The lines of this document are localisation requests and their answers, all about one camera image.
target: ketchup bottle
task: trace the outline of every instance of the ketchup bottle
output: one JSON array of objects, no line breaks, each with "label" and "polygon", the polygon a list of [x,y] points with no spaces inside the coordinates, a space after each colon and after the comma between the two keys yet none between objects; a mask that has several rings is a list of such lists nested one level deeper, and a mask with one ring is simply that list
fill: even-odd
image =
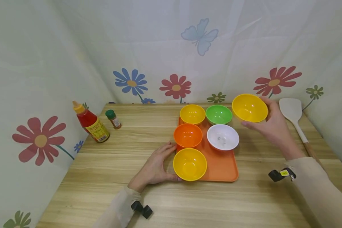
[{"label": "ketchup bottle", "polygon": [[109,131],[94,113],[76,101],[73,101],[72,104],[81,126],[97,143],[102,143],[109,139]]}]

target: orange tray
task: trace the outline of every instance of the orange tray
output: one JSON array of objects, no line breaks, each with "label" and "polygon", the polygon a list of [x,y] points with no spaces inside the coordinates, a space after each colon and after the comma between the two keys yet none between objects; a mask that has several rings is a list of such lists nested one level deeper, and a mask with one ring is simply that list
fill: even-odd
[{"label": "orange tray", "polygon": [[207,161],[206,173],[200,180],[233,182],[238,179],[238,168],[236,159],[234,158],[234,151],[218,151],[209,144],[206,133],[211,126],[207,118],[198,125],[203,132],[203,140],[195,149],[202,152]]}]

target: blue flower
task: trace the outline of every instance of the blue flower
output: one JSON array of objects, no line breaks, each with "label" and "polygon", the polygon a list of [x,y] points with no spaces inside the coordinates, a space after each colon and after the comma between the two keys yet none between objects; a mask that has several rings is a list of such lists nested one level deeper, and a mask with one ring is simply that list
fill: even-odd
[{"label": "blue flower", "polygon": [[132,89],[132,93],[134,96],[137,96],[138,93],[143,94],[142,90],[148,90],[148,88],[140,85],[144,85],[147,81],[144,79],[144,74],[138,75],[138,70],[134,69],[132,71],[132,79],[129,77],[128,71],[125,68],[122,68],[123,74],[118,71],[113,71],[113,74],[117,77],[115,85],[119,87],[123,87],[122,92],[128,93],[130,89]]},{"label": "blue flower", "polygon": [[145,98],[145,99],[143,99],[142,103],[143,104],[154,104],[154,103],[156,103],[156,101],[154,101],[153,99],[150,99],[150,98]]},{"label": "blue flower", "polygon": [[76,153],[79,153],[80,149],[82,148],[82,145],[84,144],[83,140],[80,140],[79,143],[76,143],[76,145],[73,147]]}]

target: blue butterfly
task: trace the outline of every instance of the blue butterfly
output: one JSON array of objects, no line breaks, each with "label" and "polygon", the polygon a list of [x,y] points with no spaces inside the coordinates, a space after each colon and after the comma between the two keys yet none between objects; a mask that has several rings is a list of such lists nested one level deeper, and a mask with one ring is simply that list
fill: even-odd
[{"label": "blue butterfly", "polygon": [[213,29],[206,34],[205,28],[209,23],[209,18],[201,19],[199,24],[196,26],[190,26],[183,33],[181,37],[187,41],[195,41],[195,46],[198,46],[198,53],[204,56],[209,47],[212,45],[211,42],[217,38],[218,29]]}]

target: spice jar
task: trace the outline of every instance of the spice jar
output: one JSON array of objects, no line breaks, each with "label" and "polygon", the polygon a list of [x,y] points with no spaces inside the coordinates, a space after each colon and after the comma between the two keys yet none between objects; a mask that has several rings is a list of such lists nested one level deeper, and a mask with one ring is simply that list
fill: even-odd
[{"label": "spice jar", "polygon": [[110,120],[111,124],[113,124],[114,129],[120,129],[122,124],[120,123],[119,119],[115,115],[114,110],[108,110],[105,112],[106,117]]}]

